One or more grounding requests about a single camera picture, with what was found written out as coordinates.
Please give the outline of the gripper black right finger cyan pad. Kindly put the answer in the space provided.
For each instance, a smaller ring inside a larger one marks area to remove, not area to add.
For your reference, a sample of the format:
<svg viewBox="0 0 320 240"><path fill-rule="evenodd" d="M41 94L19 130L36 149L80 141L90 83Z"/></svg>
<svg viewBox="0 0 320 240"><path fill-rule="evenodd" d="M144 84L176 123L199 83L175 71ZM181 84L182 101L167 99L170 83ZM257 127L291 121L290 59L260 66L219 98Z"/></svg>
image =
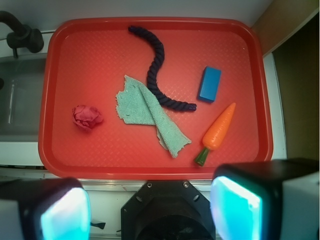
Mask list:
<svg viewBox="0 0 320 240"><path fill-rule="evenodd" d="M222 164L210 211L223 240L317 240L320 163L307 158Z"/></svg>

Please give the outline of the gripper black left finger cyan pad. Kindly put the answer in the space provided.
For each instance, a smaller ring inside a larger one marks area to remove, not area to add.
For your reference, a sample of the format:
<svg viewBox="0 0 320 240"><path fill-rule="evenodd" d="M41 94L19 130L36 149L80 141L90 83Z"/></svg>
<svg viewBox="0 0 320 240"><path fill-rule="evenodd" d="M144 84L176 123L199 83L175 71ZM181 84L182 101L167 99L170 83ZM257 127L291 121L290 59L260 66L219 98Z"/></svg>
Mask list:
<svg viewBox="0 0 320 240"><path fill-rule="evenodd" d="M2 240L88 240L91 206L75 178L0 183Z"/></svg>

